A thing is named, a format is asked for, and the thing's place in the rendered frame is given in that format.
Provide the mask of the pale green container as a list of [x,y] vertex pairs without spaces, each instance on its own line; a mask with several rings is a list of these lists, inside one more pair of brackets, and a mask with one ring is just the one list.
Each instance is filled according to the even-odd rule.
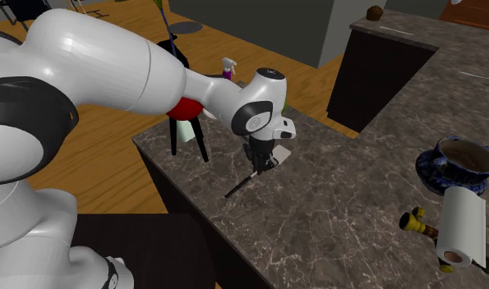
[[177,138],[181,142],[188,142],[196,138],[196,134],[189,121],[177,121]]

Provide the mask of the purple spray bottle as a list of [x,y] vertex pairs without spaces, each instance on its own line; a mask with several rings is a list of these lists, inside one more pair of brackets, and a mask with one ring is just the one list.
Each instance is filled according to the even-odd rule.
[[235,74],[235,66],[237,65],[237,63],[228,57],[224,57],[222,59],[222,63],[224,66],[222,76],[228,80],[231,80],[232,75]]

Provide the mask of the red stool with black legs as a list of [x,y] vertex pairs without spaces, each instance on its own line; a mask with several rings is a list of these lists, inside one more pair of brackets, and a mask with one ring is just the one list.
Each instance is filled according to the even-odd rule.
[[202,108],[203,106],[195,100],[181,98],[179,103],[171,111],[167,112],[167,116],[169,117],[168,124],[172,155],[175,155],[177,152],[178,122],[188,121],[193,129],[202,158],[206,163],[209,161],[205,143],[203,141],[204,135],[198,119],[198,115],[202,112]]

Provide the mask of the black pot with tall plant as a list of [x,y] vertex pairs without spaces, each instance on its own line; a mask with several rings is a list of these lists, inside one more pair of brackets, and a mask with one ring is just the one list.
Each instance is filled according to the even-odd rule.
[[164,14],[163,0],[153,0],[153,1],[162,15],[165,27],[168,32],[168,39],[159,41],[157,45],[159,45],[161,48],[174,55],[175,58],[177,58],[185,66],[185,68],[189,68],[190,65],[187,58],[184,56],[184,54],[181,51],[178,50],[177,46],[174,44],[174,40],[177,38],[177,36],[173,34],[170,30],[169,24]]

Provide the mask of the dark round rug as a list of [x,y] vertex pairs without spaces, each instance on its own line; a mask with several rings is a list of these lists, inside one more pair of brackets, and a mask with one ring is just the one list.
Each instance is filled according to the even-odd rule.
[[195,21],[181,21],[169,26],[173,34],[194,34],[203,29],[201,23]]

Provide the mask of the dark robot stand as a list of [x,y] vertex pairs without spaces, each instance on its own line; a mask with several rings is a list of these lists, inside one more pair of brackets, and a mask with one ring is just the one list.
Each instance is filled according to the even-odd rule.
[[188,214],[80,214],[72,244],[123,259],[135,289],[215,289],[205,237]]

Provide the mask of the yellow brown paper towel holder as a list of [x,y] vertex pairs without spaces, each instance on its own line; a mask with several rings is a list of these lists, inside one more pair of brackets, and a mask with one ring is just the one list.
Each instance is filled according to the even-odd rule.
[[[425,211],[421,207],[414,208],[411,213],[404,213],[399,220],[399,228],[405,231],[418,232],[427,236],[433,240],[434,245],[437,245],[439,231],[422,222],[424,213]],[[484,273],[489,275],[489,244],[486,245],[486,267],[481,266],[474,260],[472,261],[472,265],[480,268]]]

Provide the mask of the blue patterned ceramic pot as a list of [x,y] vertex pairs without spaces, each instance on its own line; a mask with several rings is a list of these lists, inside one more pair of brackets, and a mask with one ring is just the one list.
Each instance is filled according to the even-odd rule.
[[440,139],[434,149],[421,153],[415,162],[423,185],[437,195],[452,186],[482,195],[489,177],[489,147],[458,136]]

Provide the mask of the brown round ball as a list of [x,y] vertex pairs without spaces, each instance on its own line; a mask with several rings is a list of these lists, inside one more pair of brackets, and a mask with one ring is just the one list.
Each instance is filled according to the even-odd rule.
[[366,19],[368,21],[379,21],[383,16],[384,11],[381,7],[375,5],[367,9]]

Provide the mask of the white paper towel roll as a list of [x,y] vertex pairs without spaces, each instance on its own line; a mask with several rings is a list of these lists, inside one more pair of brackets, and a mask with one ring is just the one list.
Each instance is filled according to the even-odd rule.
[[486,201],[462,186],[445,190],[436,254],[446,263],[486,267]]

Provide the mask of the orange brown wooden furniture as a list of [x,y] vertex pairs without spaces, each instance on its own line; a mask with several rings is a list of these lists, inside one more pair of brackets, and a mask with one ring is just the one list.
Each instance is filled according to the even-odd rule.
[[489,30],[489,0],[461,0],[455,5],[448,2],[440,20]]

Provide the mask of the black chair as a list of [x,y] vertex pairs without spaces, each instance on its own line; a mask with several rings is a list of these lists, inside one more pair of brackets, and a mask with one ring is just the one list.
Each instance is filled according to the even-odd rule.
[[0,9],[12,25],[21,23],[28,30],[26,21],[33,21],[51,10],[47,0],[0,0]]

